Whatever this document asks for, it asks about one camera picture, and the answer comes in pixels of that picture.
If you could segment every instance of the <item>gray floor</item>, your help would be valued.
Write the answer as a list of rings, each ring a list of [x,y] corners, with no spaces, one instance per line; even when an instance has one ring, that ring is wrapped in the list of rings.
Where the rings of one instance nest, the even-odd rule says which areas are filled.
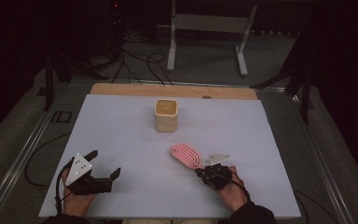
[[[293,38],[281,35],[251,35],[244,54],[250,76],[244,78],[239,75],[234,54],[236,36],[228,36],[219,41],[211,40],[211,38],[199,41],[194,41],[193,38],[190,41],[188,39],[192,39],[191,34],[183,33],[182,35],[186,38],[178,42],[175,71],[168,73],[167,76],[172,82],[210,85],[249,86],[275,76],[295,42]],[[168,55],[168,47],[169,41],[166,35],[155,41],[129,41],[125,45],[125,49],[131,51],[144,54],[162,52],[165,55]],[[161,63],[164,68],[166,62],[167,59]],[[126,63],[133,74],[141,80],[157,80],[152,76],[145,62],[126,55]],[[167,80],[157,64],[152,64],[151,68],[161,79]],[[118,64],[115,64],[101,71],[101,74],[112,77],[117,69]],[[44,85],[43,75],[42,71],[35,78],[34,87],[22,97],[0,125],[0,186],[10,165],[27,145],[27,140],[34,133],[38,121],[47,115],[43,112],[45,99],[36,96],[38,89]],[[126,82],[126,78],[127,70],[123,68],[118,79]],[[64,93],[58,95],[61,97],[57,98],[57,104],[53,109],[72,111],[74,118],[70,123],[47,125],[43,134],[40,135],[39,146],[72,130],[83,99],[90,92],[92,84],[96,82],[98,80],[78,74],[70,84],[57,83],[57,94],[62,90]],[[284,87],[285,83],[286,80],[278,82],[274,84],[274,87]],[[336,189],[342,196],[344,207],[351,215],[347,223],[358,223],[358,167],[334,121],[326,111],[318,90],[315,88],[311,90],[310,125],[307,126],[304,126],[298,119],[297,110],[294,108],[296,102],[278,93],[280,89],[272,90],[260,91],[257,96],[266,108],[268,121],[292,184],[339,219],[339,215],[336,215],[335,203],[332,203],[334,199],[332,192],[326,187],[331,183],[326,183],[323,179],[324,170],[320,169],[320,164],[315,158],[318,155],[312,151],[315,146],[307,137],[310,132],[328,170],[334,177],[333,183],[337,184]],[[68,136],[62,137],[46,145],[36,154],[33,162],[30,163],[30,177],[34,181],[43,184],[51,181],[67,139]],[[41,222],[42,219],[37,217],[37,214],[46,195],[46,189],[28,184],[23,175],[19,175],[18,179],[14,178],[14,181],[17,182],[13,188],[7,189],[10,192],[9,196],[2,199],[6,202],[0,207],[0,223]],[[320,206],[301,194],[298,194],[298,197],[305,204],[310,223],[334,223]],[[103,223],[101,220],[92,220],[92,222]],[[306,220],[302,217],[279,220],[279,223],[306,223]]]

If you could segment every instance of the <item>dark background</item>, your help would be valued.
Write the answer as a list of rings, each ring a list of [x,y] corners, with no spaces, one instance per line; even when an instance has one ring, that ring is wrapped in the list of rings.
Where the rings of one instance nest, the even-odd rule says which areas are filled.
[[[246,17],[242,1],[222,6],[205,1],[178,1],[177,9],[199,14]],[[312,84],[358,162],[358,1],[335,4],[273,1],[257,9],[253,30],[297,36],[285,66],[311,61]],[[73,58],[89,62],[90,55],[117,49],[118,29],[127,23],[156,35],[157,24],[170,23],[171,1],[9,1],[0,0],[0,122],[32,86],[45,66],[47,43]],[[124,26],[112,22],[124,20]],[[113,43],[106,51],[105,41]]]

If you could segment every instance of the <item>black cable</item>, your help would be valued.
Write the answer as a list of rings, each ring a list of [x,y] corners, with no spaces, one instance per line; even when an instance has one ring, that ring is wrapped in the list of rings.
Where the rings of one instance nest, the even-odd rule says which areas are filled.
[[[339,222],[334,218],[334,216],[329,212],[327,211],[327,209],[325,209],[321,204],[319,204],[318,202],[316,202],[315,200],[313,200],[310,196],[308,196],[307,194],[303,193],[302,191],[300,191],[299,189],[295,189],[296,192],[298,192],[299,194],[303,195],[304,197],[308,198],[309,200],[311,200],[313,203],[317,204],[319,207],[321,207],[325,213],[327,213],[328,216],[330,216],[333,221],[337,224],[339,224]]]
[[[60,215],[62,214],[62,200],[60,198],[60,183],[61,183],[61,176],[63,174],[63,172],[71,167],[72,165],[72,160],[70,160],[68,163],[66,163],[66,165],[64,165],[62,167],[62,169],[60,170],[60,173],[58,174],[57,176],[57,180],[56,180],[56,197],[55,197],[55,200],[56,200],[56,209],[57,209],[57,214]]]
[[[252,201],[252,200],[251,200],[251,195],[249,194],[249,191],[248,191],[248,190],[246,189],[246,187],[242,184],[242,182],[241,182],[241,184],[239,184],[239,183],[235,182],[234,180],[228,179],[228,178],[226,178],[225,176],[220,175],[220,174],[218,174],[218,173],[215,173],[215,172],[211,172],[211,173],[213,173],[214,175],[217,175],[217,176],[219,176],[219,177],[225,179],[226,181],[231,182],[231,183],[235,184],[236,186],[238,186],[238,187],[239,187],[240,189],[242,189],[243,192],[245,193],[247,201],[248,201],[248,202],[251,202],[251,201]]]
[[[128,70],[127,79],[129,80],[129,84],[131,83],[131,79],[130,79],[130,74],[131,74],[142,85],[142,81],[135,74],[133,74],[133,72],[130,70],[130,67],[124,61],[123,61],[123,63],[124,63],[124,65],[126,66],[126,68]]]
[[[147,56],[147,55],[144,55],[144,54],[141,54],[141,53],[136,53],[136,52],[130,52],[130,51],[125,50],[125,49],[123,49],[123,52],[129,54],[130,56],[132,56],[132,57],[134,57],[134,58],[136,58],[136,59],[139,59],[139,60],[141,60],[141,61],[143,61],[143,62],[146,62],[146,63],[147,63],[147,67],[149,68],[149,71],[152,73],[152,75],[153,75],[156,79],[158,79],[158,81],[161,82],[162,85],[165,86],[165,83],[161,80],[161,78],[159,78],[159,77],[151,70],[150,65],[149,65],[149,61],[148,61],[148,56]],[[142,56],[144,56],[144,57],[147,57],[147,60],[144,60],[144,59],[142,59],[142,58],[140,58],[140,57],[138,57],[138,56],[135,56],[134,54],[139,54],[139,55],[142,55]]]
[[[300,200],[300,198],[298,198],[298,196],[297,196],[296,194],[295,194],[295,197],[296,197],[296,199],[298,200],[298,202],[301,204],[301,207],[303,208],[306,223],[309,224],[309,223],[310,223],[310,217],[309,217],[309,215],[308,215],[307,209],[305,208],[305,205],[304,205],[303,202]]]
[[[38,183],[35,183],[33,180],[30,179],[30,177],[28,176],[28,166],[32,160],[32,158],[34,157],[34,155],[42,148],[42,147],[45,147],[46,145],[62,138],[62,137],[65,137],[66,135],[68,135],[70,133],[64,133],[60,136],[57,136],[51,140],[48,140],[47,142],[45,142],[44,144],[42,144],[40,147],[37,147],[34,152],[31,154],[30,158],[28,159],[27,163],[25,164],[25,168],[24,168],[24,176],[25,176],[25,179],[28,181],[28,183],[34,185],[34,186],[37,186],[37,187],[42,187],[42,188],[45,188],[45,187],[48,187],[49,185],[44,185],[44,184],[38,184]]]
[[[164,74],[164,76],[167,78],[167,80],[168,80],[168,81],[170,82],[170,84],[173,86],[173,84],[172,84],[171,80],[168,78],[168,76],[167,76],[167,74],[166,74],[164,68],[163,68],[163,67],[161,66],[161,64],[160,64],[162,61],[165,60],[165,54],[160,53],[160,52],[156,52],[156,53],[153,53],[153,54],[151,54],[151,55],[145,55],[145,54],[143,54],[143,53],[133,52],[133,51],[129,51],[129,50],[126,50],[126,49],[123,49],[123,52],[129,54],[129,55],[130,55],[131,57],[133,57],[133,58],[136,58],[136,59],[138,59],[138,60],[141,60],[142,62],[146,62],[146,63],[147,63],[147,68],[149,69],[150,73],[151,73],[155,78],[157,78],[157,79],[159,80],[159,82],[161,82],[162,85],[165,86],[165,83],[161,80],[161,78],[159,78],[159,77],[157,76],[157,74],[155,74],[155,73],[153,72],[152,68],[150,67],[150,64],[151,64],[151,63],[156,63],[156,64],[159,66],[159,68],[161,69],[161,71],[162,71],[162,73]],[[161,56],[162,56],[162,59],[157,60],[157,59],[155,59],[155,58],[153,57],[154,55],[161,55]]]
[[[124,61],[121,62],[120,67],[119,67],[118,70],[116,71],[116,73],[115,73],[115,75],[113,76],[112,81],[111,81],[110,83],[114,83],[114,82],[115,82],[115,80],[116,80],[118,74],[120,73],[120,70],[121,70],[121,68],[123,67],[123,65],[124,65]]]

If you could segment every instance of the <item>table leg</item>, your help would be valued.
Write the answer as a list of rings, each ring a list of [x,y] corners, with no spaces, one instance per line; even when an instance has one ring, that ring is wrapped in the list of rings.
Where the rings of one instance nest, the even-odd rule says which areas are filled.
[[[252,22],[253,22],[253,19],[255,16],[256,9],[257,9],[257,5],[252,6],[251,13],[248,16],[248,20],[246,22],[245,29],[243,31],[243,38],[242,38],[241,44],[239,46],[235,47],[238,65],[240,66],[241,76],[243,76],[243,77],[248,76],[248,70],[246,68],[245,59],[243,58],[243,49],[245,48],[246,40],[248,39],[249,33],[252,28]]]
[[[172,0],[171,44],[170,44],[170,52],[168,53],[168,66],[167,66],[167,70],[169,72],[172,72],[175,67],[175,53],[176,53],[175,30],[176,30],[176,0]]]

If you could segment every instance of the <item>metal frame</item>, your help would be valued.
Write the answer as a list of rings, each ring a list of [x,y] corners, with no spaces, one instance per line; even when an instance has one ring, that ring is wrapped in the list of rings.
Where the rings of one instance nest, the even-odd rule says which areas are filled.
[[[68,84],[61,84],[57,90],[56,96],[61,98],[66,91]],[[17,156],[16,160],[10,165],[5,174],[1,184],[0,184],[0,211],[7,201],[8,196],[13,190],[14,186],[17,183],[17,180],[21,176],[22,170],[25,167],[26,162],[31,157],[34,149],[36,148],[37,143],[39,142],[40,137],[48,126],[49,121],[51,120],[54,107],[58,101],[52,102],[50,110],[44,112],[42,117],[39,119],[36,124],[33,132],[22,148],[20,154]]]
[[[236,46],[235,53],[237,55],[241,76],[247,77],[248,70],[246,68],[245,59],[243,57],[243,49],[245,48],[246,40],[248,39],[249,33],[251,31],[256,9],[257,5],[253,5],[248,18],[176,14],[176,0],[172,0],[171,44],[170,51],[168,53],[167,70],[171,72],[175,67],[176,29],[219,31],[243,34],[241,44]]]

